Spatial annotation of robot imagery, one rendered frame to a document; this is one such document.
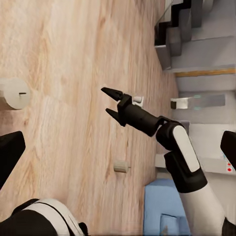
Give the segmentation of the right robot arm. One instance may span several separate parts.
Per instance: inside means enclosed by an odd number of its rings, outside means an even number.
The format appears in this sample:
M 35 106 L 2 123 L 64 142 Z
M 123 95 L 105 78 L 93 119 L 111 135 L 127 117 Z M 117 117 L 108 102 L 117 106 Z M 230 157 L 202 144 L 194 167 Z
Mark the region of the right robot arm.
M 145 97 L 123 94 L 104 87 L 101 89 L 118 103 L 118 112 L 106 109 L 121 126 L 127 124 L 156 140 L 170 152 L 164 155 L 189 220 L 192 236 L 236 236 L 236 225 L 229 222 L 202 171 L 184 126 L 144 110 Z

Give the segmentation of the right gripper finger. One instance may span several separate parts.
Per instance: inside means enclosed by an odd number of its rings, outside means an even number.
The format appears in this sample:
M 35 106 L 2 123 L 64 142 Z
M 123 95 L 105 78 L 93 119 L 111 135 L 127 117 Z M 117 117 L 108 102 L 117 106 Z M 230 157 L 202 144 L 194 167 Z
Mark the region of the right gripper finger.
M 107 88 L 107 87 L 104 87 L 101 90 L 104 91 L 106 94 L 108 94 L 111 98 L 115 99 L 116 101 L 121 100 L 126 95 L 126 94 L 123 94 L 123 92 L 121 91 Z
M 115 120 L 119 122 L 118 112 L 106 109 L 107 113 L 109 113 Z

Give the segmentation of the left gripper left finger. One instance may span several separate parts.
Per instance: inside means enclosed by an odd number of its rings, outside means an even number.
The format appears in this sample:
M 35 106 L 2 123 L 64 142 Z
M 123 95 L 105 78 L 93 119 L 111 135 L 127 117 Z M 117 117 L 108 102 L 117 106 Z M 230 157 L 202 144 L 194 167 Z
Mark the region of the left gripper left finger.
M 26 149 L 22 131 L 0 136 L 0 190 Z

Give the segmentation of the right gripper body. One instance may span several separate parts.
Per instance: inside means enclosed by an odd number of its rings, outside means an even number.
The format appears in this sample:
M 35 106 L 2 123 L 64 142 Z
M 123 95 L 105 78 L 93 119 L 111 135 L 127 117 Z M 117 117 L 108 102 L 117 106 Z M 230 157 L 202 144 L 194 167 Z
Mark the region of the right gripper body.
M 132 97 L 126 94 L 118 103 L 119 124 L 121 126 L 129 124 L 139 130 L 141 120 L 148 114 L 148 112 L 133 105 L 132 102 Z

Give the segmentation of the pillar candle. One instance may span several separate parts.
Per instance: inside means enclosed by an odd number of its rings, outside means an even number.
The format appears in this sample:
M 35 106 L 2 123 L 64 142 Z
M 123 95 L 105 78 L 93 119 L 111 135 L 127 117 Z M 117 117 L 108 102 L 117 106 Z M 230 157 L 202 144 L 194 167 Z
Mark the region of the pillar candle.
M 130 164 L 128 161 L 116 160 L 114 163 L 115 172 L 127 174 L 129 169 Z
M 30 89 L 17 77 L 0 77 L 0 110 L 21 110 L 30 101 Z

